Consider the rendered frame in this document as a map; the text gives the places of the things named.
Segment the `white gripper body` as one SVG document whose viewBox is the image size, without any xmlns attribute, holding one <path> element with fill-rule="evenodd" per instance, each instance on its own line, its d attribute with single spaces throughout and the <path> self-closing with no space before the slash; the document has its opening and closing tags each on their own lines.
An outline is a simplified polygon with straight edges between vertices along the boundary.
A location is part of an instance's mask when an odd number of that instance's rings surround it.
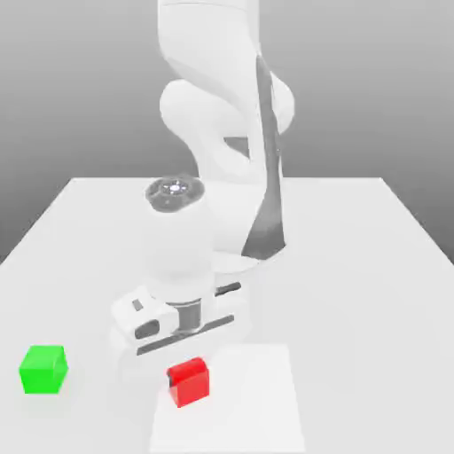
<svg viewBox="0 0 454 454">
<path fill-rule="evenodd" d="M 250 329 L 247 305 L 213 305 L 200 314 L 200 327 L 185 331 L 169 306 L 119 306 L 118 381 L 161 381 L 169 367 L 197 356 L 208 359 L 220 347 L 242 341 Z"/>
</svg>

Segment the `small red cube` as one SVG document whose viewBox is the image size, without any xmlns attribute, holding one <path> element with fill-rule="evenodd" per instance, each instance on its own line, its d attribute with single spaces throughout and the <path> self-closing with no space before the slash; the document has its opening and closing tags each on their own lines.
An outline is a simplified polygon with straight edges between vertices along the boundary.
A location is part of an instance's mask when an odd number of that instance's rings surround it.
<svg viewBox="0 0 454 454">
<path fill-rule="evenodd" d="M 177 408 L 209 395 L 209 369 L 201 357 L 167 369 L 169 393 Z"/>
</svg>

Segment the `small green cube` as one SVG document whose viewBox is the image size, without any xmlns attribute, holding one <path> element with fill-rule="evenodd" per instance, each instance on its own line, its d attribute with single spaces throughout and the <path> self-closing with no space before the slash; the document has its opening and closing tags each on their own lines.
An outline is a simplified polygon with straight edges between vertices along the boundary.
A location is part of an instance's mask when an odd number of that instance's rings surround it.
<svg viewBox="0 0 454 454">
<path fill-rule="evenodd" d="M 19 367 L 25 394 L 58 394 L 67 372 L 67 357 L 62 345 L 32 345 Z"/>
</svg>

